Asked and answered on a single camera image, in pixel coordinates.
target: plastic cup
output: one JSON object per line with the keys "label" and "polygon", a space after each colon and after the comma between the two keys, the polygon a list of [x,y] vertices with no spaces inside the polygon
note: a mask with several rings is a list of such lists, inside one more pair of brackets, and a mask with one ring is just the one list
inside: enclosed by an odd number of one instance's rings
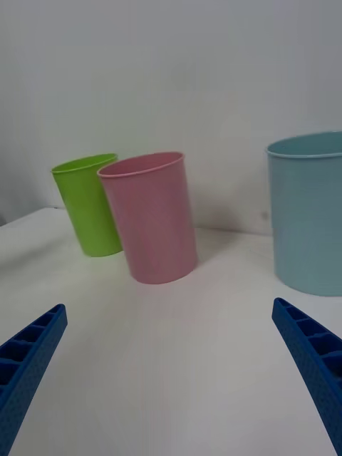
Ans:
{"label": "plastic cup", "polygon": [[342,132],[267,148],[276,275],[292,288],[342,296]]}
{"label": "plastic cup", "polygon": [[104,257],[122,250],[103,187],[96,172],[115,162],[116,154],[94,155],[63,163],[52,169],[82,250]]}
{"label": "plastic cup", "polygon": [[98,171],[132,276],[163,284],[196,266],[184,155],[159,152],[121,160]]}

